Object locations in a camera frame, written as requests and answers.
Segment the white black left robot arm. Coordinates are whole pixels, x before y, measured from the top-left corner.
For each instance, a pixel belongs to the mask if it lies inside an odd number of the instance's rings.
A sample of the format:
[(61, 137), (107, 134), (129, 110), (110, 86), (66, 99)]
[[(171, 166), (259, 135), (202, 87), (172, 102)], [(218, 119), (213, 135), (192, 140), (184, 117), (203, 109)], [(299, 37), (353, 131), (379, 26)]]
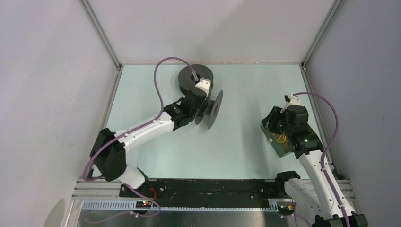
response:
[(116, 132), (102, 129), (90, 154), (91, 164), (106, 181), (118, 180), (131, 187), (138, 197), (146, 196), (149, 183), (144, 173), (127, 163), (127, 155), (141, 144), (194, 121), (207, 109), (209, 96), (210, 92), (193, 88), (178, 101), (163, 107), (157, 116), (138, 126)]

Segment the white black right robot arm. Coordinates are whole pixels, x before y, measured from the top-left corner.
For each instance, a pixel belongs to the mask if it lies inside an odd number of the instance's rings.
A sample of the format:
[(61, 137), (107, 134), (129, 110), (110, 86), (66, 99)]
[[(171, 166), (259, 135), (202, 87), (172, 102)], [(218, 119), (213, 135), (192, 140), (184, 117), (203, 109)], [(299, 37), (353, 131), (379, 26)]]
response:
[(297, 172), (286, 171), (276, 176), (276, 194), (282, 198), (290, 196), (298, 207), (308, 210), (314, 218), (313, 227), (367, 227), (365, 215), (357, 214), (340, 190), (308, 119), (304, 106), (291, 105), (285, 109), (274, 106), (261, 121), (264, 132), (286, 137), (290, 151), (307, 172), (314, 189), (308, 190)]

